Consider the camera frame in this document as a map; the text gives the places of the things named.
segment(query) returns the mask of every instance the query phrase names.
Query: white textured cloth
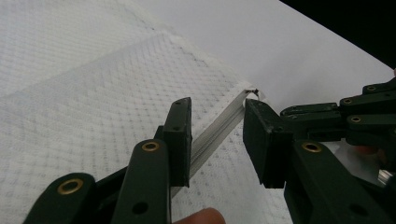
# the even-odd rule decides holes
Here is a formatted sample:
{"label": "white textured cloth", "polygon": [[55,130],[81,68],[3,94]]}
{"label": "white textured cloth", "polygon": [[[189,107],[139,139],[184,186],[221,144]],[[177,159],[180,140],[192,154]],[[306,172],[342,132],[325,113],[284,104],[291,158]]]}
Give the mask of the white textured cloth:
{"label": "white textured cloth", "polygon": [[[191,97],[196,137],[247,85],[129,1],[1,2],[1,222],[21,223],[62,175],[99,180],[127,165],[134,145],[154,135],[175,100]],[[229,149],[219,148],[176,196],[175,219],[234,196],[234,205],[220,209],[229,223],[288,220],[281,192],[257,196],[264,188],[241,139],[231,134],[227,141],[237,145],[224,143]],[[220,193],[223,185],[229,190]],[[251,198],[279,209],[237,209]]]}

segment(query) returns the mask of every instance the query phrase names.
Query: zipper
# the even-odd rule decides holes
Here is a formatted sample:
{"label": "zipper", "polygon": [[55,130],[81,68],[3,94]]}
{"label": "zipper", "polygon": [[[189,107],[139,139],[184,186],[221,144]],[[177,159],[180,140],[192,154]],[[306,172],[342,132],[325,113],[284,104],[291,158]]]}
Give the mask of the zipper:
{"label": "zipper", "polygon": [[[256,89],[243,90],[223,110],[213,123],[210,124],[209,127],[192,142],[190,178],[198,172],[228,134],[244,118],[244,101],[250,94],[256,95],[256,98],[259,100],[261,98],[260,92]],[[181,187],[171,188],[172,198],[175,197],[180,190]]]}

